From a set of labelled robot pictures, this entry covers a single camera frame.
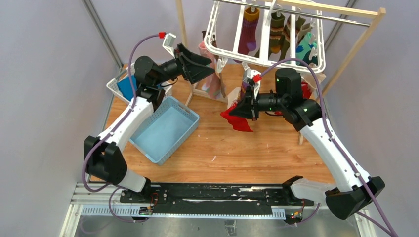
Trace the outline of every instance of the metal bar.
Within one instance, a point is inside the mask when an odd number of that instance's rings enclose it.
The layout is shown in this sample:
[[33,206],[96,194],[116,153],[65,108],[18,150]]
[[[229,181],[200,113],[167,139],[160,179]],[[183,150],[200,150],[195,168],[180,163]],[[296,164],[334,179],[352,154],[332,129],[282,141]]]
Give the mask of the metal bar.
[[87,12],[89,13],[94,25],[96,26],[97,30],[100,33],[103,41],[105,42],[106,47],[108,48],[109,52],[111,53],[112,58],[114,59],[115,63],[117,64],[120,70],[124,69],[124,64],[122,63],[121,58],[119,57],[114,45],[112,44],[111,39],[109,38],[108,33],[105,30],[105,27],[102,24],[102,21],[99,18],[99,15],[94,9],[93,3],[91,0],[83,0],[83,4],[86,7]]
[[[353,8],[358,0],[348,0],[345,7]],[[341,14],[339,16],[340,19],[348,19],[348,15]],[[343,23],[336,22],[335,25],[332,28],[332,31],[330,31],[330,34],[325,42],[325,51],[328,50],[329,46],[332,44],[333,40],[335,39],[336,35],[339,33],[340,29],[342,28]]]
[[[269,9],[268,6],[262,6],[262,5],[258,5],[258,4],[241,2],[241,1],[234,1],[234,0],[211,0],[211,1],[219,1],[219,2],[231,3],[231,4],[235,4],[235,5],[244,5],[244,6],[250,6],[250,7],[257,7],[257,8],[260,8],[260,9]],[[342,22],[342,23],[350,24],[350,25],[365,26],[365,27],[369,27],[370,26],[367,23],[362,23],[362,22],[358,22],[358,21],[351,21],[351,20],[346,20],[346,19],[340,19],[340,18],[331,17],[331,16],[322,16],[322,15],[305,13],[305,12],[299,12],[299,11],[285,10],[285,9],[276,8],[276,7],[274,7],[273,9],[275,11],[280,11],[280,12],[283,12],[283,13],[289,13],[289,14],[293,14],[293,15],[307,16],[307,17],[312,17],[312,18],[316,18],[316,19],[323,19],[323,20],[329,20],[329,21]]]

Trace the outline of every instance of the red connector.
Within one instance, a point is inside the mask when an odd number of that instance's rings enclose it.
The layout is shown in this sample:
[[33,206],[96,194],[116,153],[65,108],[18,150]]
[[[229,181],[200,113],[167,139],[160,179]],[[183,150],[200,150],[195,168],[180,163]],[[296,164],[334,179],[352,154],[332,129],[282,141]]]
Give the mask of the red connector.
[[165,36],[166,36],[166,32],[164,32],[164,31],[160,31],[160,32],[159,32],[159,37],[160,37],[161,39],[164,39],[164,38],[165,38]]
[[253,78],[254,83],[258,83],[260,80],[262,80],[262,77],[260,76],[260,74],[254,76]]

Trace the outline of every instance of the cable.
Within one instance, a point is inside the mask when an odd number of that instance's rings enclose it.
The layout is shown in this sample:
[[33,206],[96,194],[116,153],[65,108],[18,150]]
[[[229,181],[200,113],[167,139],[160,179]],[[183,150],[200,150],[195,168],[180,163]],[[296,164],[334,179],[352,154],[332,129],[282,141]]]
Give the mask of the cable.
[[84,217],[82,217],[81,220],[80,220],[79,226],[80,226],[80,230],[83,232],[83,234],[94,235],[94,234],[97,234],[97,233],[101,232],[104,228],[108,227],[108,225],[111,224],[112,221],[113,221],[113,219],[97,231],[86,231],[83,227]]
[[[277,65],[281,64],[281,63],[286,63],[288,61],[296,61],[296,62],[300,62],[303,66],[305,66],[310,73],[312,74],[314,80],[316,81],[316,86],[317,86],[317,93],[319,94],[319,99],[320,99],[320,107],[322,110],[322,121],[323,121],[323,125],[326,129],[326,132],[329,136],[329,139],[333,142],[333,144],[336,146],[336,148],[340,151],[340,153],[342,153],[343,157],[345,158],[345,160],[348,162],[348,164],[351,166],[352,170],[357,174],[359,173],[358,169],[356,168],[356,166],[354,165],[354,163],[352,163],[351,159],[349,158],[348,154],[343,150],[343,148],[339,145],[339,143],[334,139],[332,132],[330,131],[329,126],[327,125],[327,121],[326,121],[326,106],[323,100],[323,94],[322,94],[322,90],[320,89],[320,83],[319,83],[319,79],[317,78],[316,74],[314,73],[313,69],[303,60],[301,59],[297,59],[297,58],[289,58],[289,59],[284,59],[284,60],[280,60],[276,63],[274,63],[272,66],[270,66],[268,69],[266,69],[263,73],[260,74],[260,77],[264,76],[265,74],[267,74],[270,70],[272,70],[273,68],[275,68]],[[392,233],[392,237],[398,237],[398,234],[396,233],[396,231],[394,230],[394,228],[391,226],[389,220],[387,219],[386,215],[384,214],[384,211],[382,210],[381,206],[379,205],[376,197],[373,195],[373,192],[371,192],[370,187],[368,187],[367,182],[365,182],[364,178],[359,175],[358,179],[361,181],[362,185],[364,186],[365,190],[367,191],[368,195],[370,196],[371,200],[373,201],[374,205],[376,206],[378,212],[380,213],[380,216],[382,217],[384,223],[387,225],[387,227],[390,229],[390,232]]]
[[357,211],[356,214],[358,214],[358,215],[364,217],[365,219],[371,221],[376,226],[380,227],[383,231],[385,231],[389,236],[392,236],[391,232],[388,229],[386,229],[384,226],[382,226],[380,223],[378,223],[378,221],[374,220],[373,218],[371,218],[371,217],[369,217],[369,216],[367,216],[364,213],[359,212],[359,211]]
[[274,116],[274,117],[283,117],[283,115],[275,115],[275,114],[270,114],[267,111],[265,111],[265,114],[269,115],[269,116]]
[[[132,58],[134,56],[134,52],[137,50],[138,46],[140,46],[140,44],[142,44],[144,41],[154,38],[154,37],[159,37],[159,34],[155,34],[155,35],[150,35],[144,39],[142,39],[140,42],[137,43],[137,45],[135,45],[134,49],[131,52],[131,55],[129,56],[129,61],[128,61],[128,78],[129,78],[129,82],[131,83],[131,88],[132,88],[132,92],[133,95],[135,95],[135,87],[134,87],[134,82],[132,80],[132,75],[131,75],[131,63],[132,63]],[[137,100],[137,97],[134,96],[133,100],[132,100],[132,104],[131,104],[131,109],[128,110],[128,112],[122,117],[122,119],[115,125],[114,128],[111,129],[111,131],[105,135],[105,137],[103,137],[98,143],[96,143],[96,145],[93,146],[92,149],[90,149],[90,151],[87,153],[86,157],[84,158],[83,161],[83,167],[82,167],[82,182],[84,187],[92,193],[98,192],[102,189],[104,189],[105,187],[107,187],[108,185],[110,185],[110,183],[107,183],[105,185],[103,185],[102,187],[98,188],[98,189],[92,189],[91,187],[89,187],[89,185],[87,184],[87,180],[86,180],[86,167],[87,167],[87,163],[89,161],[89,159],[91,158],[92,154],[94,151],[96,151],[96,149],[98,147],[100,147],[100,145],[102,145],[110,136],[111,133],[115,132],[118,127],[125,121],[125,119],[129,116],[129,114],[131,114],[132,110],[134,109],[135,106],[135,102]]]
[[125,223],[141,223],[141,222],[145,222],[146,220],[148,220],[148,218],[146,218],[145,220],[127,220],[127,219],[123,219],[119,216],[117,216],[115,214],[115,212],[112,210],[112,206],[111,206],[111,201],[112,201],[112,197],[114,196],[114,194],[121,188],[116,188],[112,193],[111,196],[109,197],[109,202],[108,202],[108,207],[109,207],[109,211],[111,211],[111,214],[113,217],[115,217],[116,219],[118,219],[119,221],[125,222]]
[[302,200],[302,209],[301,209],[301,215],[302,215],[302,212],[304,211],[304,208],[305,208],[305,201],[304,201],[304,200]]
[[320,203],[317,204],[316,210],[314,210],[313,213],[311,213],[311,215],[309,217],[307,217],[306,219],[302,220],[300,223],[298,223],[297,225],[285,225],[285,226],[280,226],[278,227],[278,229],[284,229],[284,228],[289,228],[289,227],[296,227],[298,225],[304,224],[306,222],[308,222],[311,218],[314,217],[314,215],[316,215],[316,213],[319,211],[320,208]]

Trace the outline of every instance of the sock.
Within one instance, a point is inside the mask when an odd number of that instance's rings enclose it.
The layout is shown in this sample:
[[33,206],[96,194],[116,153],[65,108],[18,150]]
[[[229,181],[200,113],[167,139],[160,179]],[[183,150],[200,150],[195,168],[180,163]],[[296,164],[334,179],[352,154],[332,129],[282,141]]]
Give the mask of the sock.
[[251,7],[245,10],[238,53],[247,55],[250,51],[256,49],[255,33],[259,21],[259,14],[260,11],[257,8],[255,8],[254,12],[251,11]]
[[305,55],[307,53],[308,55],[310,55],[311,48],[317,47],[317,44],[315,42],[313,44],[310,44],[311,37],[313,37],[313,34],[311,32],[308,32],[302,38],[301,43],[298,45],[296,49],[296,54],[295,54],[295,56],[298,59],[304,60]]
[[313,56],[310,60],[310,52],[311,52],[311,50],[308,51],[305,54],[305,56],[303,58],[303,61],[306,62],[308,65],[310,65],[310,63],[314,63],[315,65],[319,65],[319,60],[318,60],[317,56]]
[[[295,21],[295,33],[298,34],[302,25],[305,23],[305,19],[301,16]],[[287,54],[288,49],[290,48],[290,35],[291,35],[291,16],[288,17],[287,23],[284,26],[284,31],[281,36],[279,44],[281,45],[281,56],[279,60],[283,60]]]
[[304,38],[304,36],[308,33],[311,32],[311,30],[313,29],[313,27],[311,26],[311,23],[305,24],[301,27],[300,31],[298,32],[298,35],[296,37],[297,39],[297,46],[300,45],[302,39]]
[[[214,55],[205,48],[204,42],[202,41],[199,46],[199,52],[201,56],[211,59],[209,67],[215,69]],[[205,78],[205,84],[202,86],[204,90],[212,99],[220,98],[221,94],[221,80],[216,73],[213,73]]]
[[[281,13],[280,16],[276,12],[272,13],[271,18],[271,29],[269,31],[269,52],[268,58],[272,53],[279,53],[280,45],[279,40],[281,39],[282,31],[284,30],[285,16]],[[254,55],[256,58],[259,57],[260,49]]]

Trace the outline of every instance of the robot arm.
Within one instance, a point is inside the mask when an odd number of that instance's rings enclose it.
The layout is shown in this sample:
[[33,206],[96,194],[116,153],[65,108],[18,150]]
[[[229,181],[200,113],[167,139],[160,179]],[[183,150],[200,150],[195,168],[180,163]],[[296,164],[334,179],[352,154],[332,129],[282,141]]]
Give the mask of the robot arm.
[[194,84],[214,73],[214,69],[206,66],[211,63],[211,59],[190,52],[182,44],[173,49],[171,44],[174,37],[172,34],[166,35],[163,43],[173,59],[161,65],[157,65],[147,56],[141,56],[135,61],[134,75],[138,88],[136,98],[132,99],[109,128],[97,137],[89,136],[84,141],[84,157],[97,143],[102,142],[88,157],[86,173],[127,188],[139,196],[149,195],[150,179],[128,169],[122,151],[137,128],[161,104],[165,91],[159,85],[180,75]]
[[[383,180],[380,177],[371,177],[332,132],[335,140],[357,166],[359,173],[355,174],[342,153],[329,140],[319,104],[314,100],[303,98],[301,75],[296,70],[279,69],[275,77],[276,93],[271,90],[269,93],[262,94],[256,93],[256,83],[249,77],[250,86],[246,89],[244,98],[230,112],[230,115],[257,120],[260,111],[282,111],[285,120],[313,145],[336,181],[336,184],[326,184],[296,176],[284,183],[289,195],[293,199],[307,199],[325,204],[338,218],[348,218],[371,203],[371,198],[358,176],[368,181],[367,185],[375,197],[384,188]],[[326,123],[328,127],[331,127],[328,119]]]

